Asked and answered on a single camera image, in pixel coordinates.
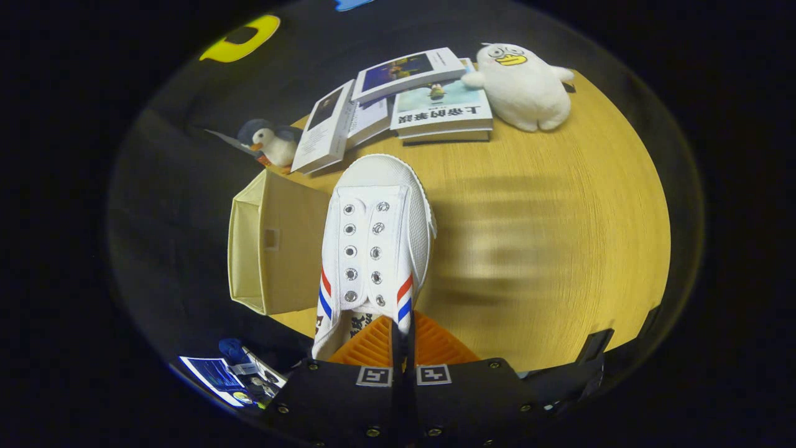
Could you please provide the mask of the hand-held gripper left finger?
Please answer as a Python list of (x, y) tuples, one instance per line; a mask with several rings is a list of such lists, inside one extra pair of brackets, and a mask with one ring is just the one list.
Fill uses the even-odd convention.
[(402, 375), (402, 337), (374, 320), (344, 348), (353, 363), (306, 359), (264, 412), (264, 427), (293, 447), (393, 447), (392, 401)]

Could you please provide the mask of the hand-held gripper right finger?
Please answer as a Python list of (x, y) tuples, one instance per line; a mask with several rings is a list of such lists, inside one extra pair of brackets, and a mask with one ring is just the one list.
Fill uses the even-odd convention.
[(410, 447), (521, 447), (548, 424), (540, 391), (502, 358), (475, 355), (420, 312), (404, 371)]

